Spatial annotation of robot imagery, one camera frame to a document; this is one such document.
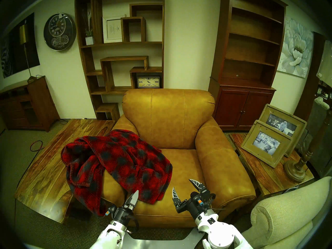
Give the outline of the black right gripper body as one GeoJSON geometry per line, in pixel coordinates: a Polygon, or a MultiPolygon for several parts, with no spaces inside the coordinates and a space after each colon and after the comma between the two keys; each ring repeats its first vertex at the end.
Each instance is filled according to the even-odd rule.
{"type": "Polygon", "coordinates": [[[216,198],[216,194],[207,190],[205,193],[192,192],[190,198],[176,205],[177,213],[188,211],[195,220],[201,213],[207,215],[207,211],[212,209],[211,204],[216,198]]]}

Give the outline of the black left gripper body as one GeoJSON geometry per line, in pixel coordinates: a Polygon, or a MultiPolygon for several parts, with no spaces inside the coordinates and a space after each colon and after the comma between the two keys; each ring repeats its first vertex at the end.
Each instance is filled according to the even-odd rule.
{"type": "Polygon", "coordinates": [[[111,216],[112,220],[119,222],[121,224],[129,224],[129,222],[132,220],[135,222],[135,217],[133,215],[133,210],[135,208],[135,205],[127,205],[122,207],[116,207],[116,205],[111,205],[107,213],[111,216]]]}

